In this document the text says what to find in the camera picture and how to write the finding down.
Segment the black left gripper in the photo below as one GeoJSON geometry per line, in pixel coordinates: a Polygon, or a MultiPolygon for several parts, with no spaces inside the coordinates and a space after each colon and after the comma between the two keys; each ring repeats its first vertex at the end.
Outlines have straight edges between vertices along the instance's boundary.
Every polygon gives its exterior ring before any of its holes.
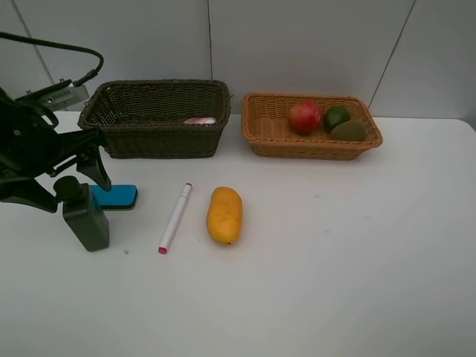
{"type": "Polygon", "coordinates": [[[15,101],[1,91],[1,202],[56,213],[57,199],[34,178],[72,165],[102,190],[112,189],[98,147],[99,129],[58,133],[56,115],[40,103],[15,101]]]}

